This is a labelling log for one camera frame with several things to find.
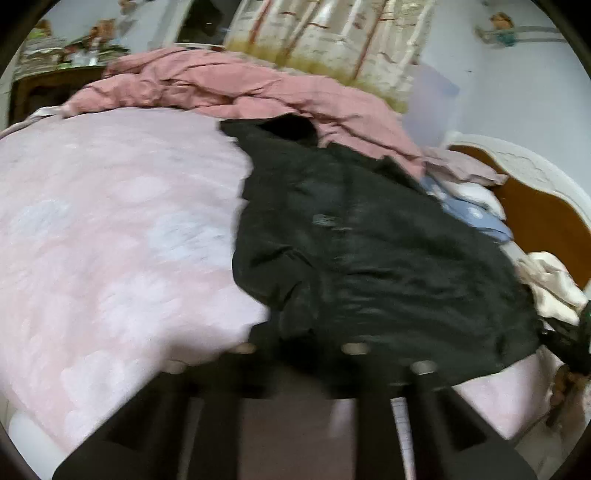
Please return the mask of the black puffer jacket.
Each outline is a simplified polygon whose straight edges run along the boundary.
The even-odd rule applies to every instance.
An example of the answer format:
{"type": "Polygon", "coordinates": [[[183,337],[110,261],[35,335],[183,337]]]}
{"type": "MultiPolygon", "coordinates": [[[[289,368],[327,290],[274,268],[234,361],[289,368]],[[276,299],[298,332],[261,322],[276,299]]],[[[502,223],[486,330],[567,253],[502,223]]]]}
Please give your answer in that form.
{"type": "Polygon", "coordinates": [[[249,157],[232,273],[273,337],[363,344],[393,382],[417,361],[457,385],[539,348],[529,290],[487,235],[394,161],[318,146],[308,119],[225,120],[249,157]]]}

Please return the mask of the cream folded garment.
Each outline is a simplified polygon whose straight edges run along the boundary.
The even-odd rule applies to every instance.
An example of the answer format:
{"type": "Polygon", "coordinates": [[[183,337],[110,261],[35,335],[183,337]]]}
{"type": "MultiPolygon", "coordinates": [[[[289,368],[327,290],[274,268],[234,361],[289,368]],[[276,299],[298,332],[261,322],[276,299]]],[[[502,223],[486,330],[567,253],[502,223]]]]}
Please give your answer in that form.
{"type": "Polygon", "coordinates": [[[589,299],[566,266],[549,252],[533,252],[517,260],[516,270],[533,293],[538,314],[578,326],[589,299]]]}

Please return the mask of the white and wood headboard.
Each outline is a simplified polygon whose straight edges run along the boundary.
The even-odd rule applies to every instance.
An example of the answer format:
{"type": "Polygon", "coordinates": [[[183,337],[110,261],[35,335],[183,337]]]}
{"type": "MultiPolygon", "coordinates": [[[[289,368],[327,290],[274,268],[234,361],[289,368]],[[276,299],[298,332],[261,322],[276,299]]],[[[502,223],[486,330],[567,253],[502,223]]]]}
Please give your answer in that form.
{"type": "Polygon", "coordinates": [[[446,143],[506,174],[493,189],[507,214],[515,243],[525,253],[546,251],[590,291],[590,196],[541,155],[494,137],[454,133],[446,143]]]}

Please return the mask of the blue flower pillow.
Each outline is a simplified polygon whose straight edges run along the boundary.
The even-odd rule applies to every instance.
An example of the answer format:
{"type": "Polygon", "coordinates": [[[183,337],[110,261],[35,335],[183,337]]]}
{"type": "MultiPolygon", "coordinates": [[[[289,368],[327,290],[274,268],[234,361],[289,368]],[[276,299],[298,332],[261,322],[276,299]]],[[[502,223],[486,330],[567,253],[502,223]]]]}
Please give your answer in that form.
{"type": "Polygon", "coordinates": [[[514,239],[505,220],[500,220],[479,205],[470,203],[454,195],[443,180],[426,174],[421,184],[425,191],[436,198],[444,211],[483,234],[493,238],[499,244],[506,244],[514,239]]]}

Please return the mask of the white pillow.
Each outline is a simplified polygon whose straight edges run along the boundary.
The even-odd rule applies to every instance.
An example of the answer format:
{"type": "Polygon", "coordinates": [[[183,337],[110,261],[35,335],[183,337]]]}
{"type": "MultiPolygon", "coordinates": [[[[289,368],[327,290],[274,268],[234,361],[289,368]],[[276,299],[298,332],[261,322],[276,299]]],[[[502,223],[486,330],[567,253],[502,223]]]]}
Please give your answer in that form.
{"type": "Polygon", "coordinates": [[[496,195],[488,188],[472,182],[453,183],[450,189],[454,195],[470,203],[479,205],[500,220],[506,219],[506,213],[496,195]]]}

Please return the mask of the pink floral bedsheet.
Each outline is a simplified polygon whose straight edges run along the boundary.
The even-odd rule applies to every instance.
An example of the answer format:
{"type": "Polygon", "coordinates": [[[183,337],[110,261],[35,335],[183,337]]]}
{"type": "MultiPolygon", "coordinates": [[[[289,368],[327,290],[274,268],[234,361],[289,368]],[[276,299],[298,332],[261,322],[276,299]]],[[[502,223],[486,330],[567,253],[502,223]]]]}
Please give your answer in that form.
{"type": "MultiPolygon", "coordinates": [[[[48,118],[1,142],[1,388],[71,452],[166,361],[245,342],[270,309],[232,258],[249,157],[174,109],[48,118]]],[[[505,437],[548,408],[533,355],[455,385],[505,437]]]]}

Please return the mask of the mauve pillow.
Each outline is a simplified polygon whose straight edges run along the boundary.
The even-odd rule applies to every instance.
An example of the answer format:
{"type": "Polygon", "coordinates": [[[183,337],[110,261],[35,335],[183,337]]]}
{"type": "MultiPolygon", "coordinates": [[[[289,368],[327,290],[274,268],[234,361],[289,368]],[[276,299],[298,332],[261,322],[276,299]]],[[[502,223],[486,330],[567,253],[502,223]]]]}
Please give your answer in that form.
{"type": "Polygon", "coordinates": [[[448,149],[423,147],[423,161],[431,175],[455,183],[476,183],[482,186],[501,186],[508,176],[465,153],[448,149]]]}

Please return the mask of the hanging doll toy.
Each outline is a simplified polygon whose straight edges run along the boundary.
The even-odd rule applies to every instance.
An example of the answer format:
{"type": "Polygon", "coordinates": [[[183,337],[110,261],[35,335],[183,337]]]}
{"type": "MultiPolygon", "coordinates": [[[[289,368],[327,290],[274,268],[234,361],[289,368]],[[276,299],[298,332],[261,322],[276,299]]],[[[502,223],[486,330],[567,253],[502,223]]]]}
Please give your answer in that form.
{"type": "Polygon", "coordinates": [[[490,16],[489,21],[492,24],[490,29],[475,28],[476,35],[485,44],[512,47],[517,43],[515,25],[509,15],[504,12],[496,12],[490,16]]]}

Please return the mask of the pink plaid duvet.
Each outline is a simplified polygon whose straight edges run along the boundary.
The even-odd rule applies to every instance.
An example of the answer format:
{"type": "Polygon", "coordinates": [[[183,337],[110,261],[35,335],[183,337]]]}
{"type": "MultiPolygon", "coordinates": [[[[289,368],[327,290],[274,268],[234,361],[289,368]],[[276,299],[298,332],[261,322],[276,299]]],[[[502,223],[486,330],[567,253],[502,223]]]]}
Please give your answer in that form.
{"type": "Polygon", "coordinates": [[[123,107],[174,107],[218,119],[297,114],[311,120],[322,146],[390,157],[415,178],[425,171],[421,149],[384,100],[329,77],[278,71],[231,53],[169,47],[120,57],[62,112],[73,117],[123,107]]]}

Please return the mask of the tree print curtain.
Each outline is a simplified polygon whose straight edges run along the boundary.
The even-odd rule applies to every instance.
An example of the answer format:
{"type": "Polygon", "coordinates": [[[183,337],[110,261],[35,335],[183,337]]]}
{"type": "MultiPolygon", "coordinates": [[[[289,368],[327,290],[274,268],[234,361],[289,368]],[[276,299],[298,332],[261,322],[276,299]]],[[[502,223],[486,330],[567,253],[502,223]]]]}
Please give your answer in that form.
{"type": "Polygon", "coordinates": [[[280,70],[324,75],[408,110],[436,3],[243,1],[224,47],[280,70]]]}

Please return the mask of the cluttered wooden desk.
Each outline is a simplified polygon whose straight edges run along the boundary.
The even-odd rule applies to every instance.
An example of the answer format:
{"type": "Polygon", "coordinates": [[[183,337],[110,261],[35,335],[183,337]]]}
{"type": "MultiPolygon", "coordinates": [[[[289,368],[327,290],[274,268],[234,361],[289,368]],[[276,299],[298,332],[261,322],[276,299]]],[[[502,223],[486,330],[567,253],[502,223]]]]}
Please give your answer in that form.
{"type": "Polygon", "coordinates": [[[65,102],[83,86],[101,78],[108,63],[129,50],[115,42],[116,20],[100,19],[72,41],[53,34],[40,20],[17,50],[5,71],[1,119],[10,126],[35,110],[65,102]]]}

